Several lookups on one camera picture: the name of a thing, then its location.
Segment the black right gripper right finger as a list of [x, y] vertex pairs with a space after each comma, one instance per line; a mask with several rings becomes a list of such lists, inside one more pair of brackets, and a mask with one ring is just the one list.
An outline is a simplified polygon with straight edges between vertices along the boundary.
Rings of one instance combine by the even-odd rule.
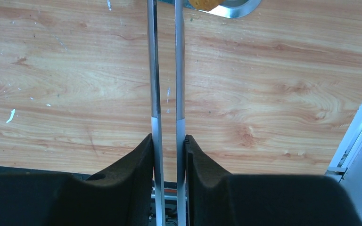
[[191, 226], [361, 226], [345, 189], [321, 175], [232, 174], [184, 141]]

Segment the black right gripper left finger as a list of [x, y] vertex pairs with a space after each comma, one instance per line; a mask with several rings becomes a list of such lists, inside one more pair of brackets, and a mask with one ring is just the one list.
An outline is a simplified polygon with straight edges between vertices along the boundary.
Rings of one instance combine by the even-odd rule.
[[69, 173], [0, 173], [0, 226], [146, 226], [152, 135], [81, 180]]

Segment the long metal tongs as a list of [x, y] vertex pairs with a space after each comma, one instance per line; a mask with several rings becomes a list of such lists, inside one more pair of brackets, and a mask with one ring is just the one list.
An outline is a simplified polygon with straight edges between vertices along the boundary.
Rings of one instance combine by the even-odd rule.
[[186, 226], [187, 194], [184, 139], [185, 131], [185, 29], [182, 0], [173, 1], [175, 10], [175, 87], [164, 90], [160, 86], [157, 1], [147, 1], [148, 60], [151, 95], [151, 132], [154, 146], [154, 192], [156, 225], [165, 225], [165, 186], [162, 136], [162, 96], [173, 100], [176, 123], [176, 202], [177, 224]]

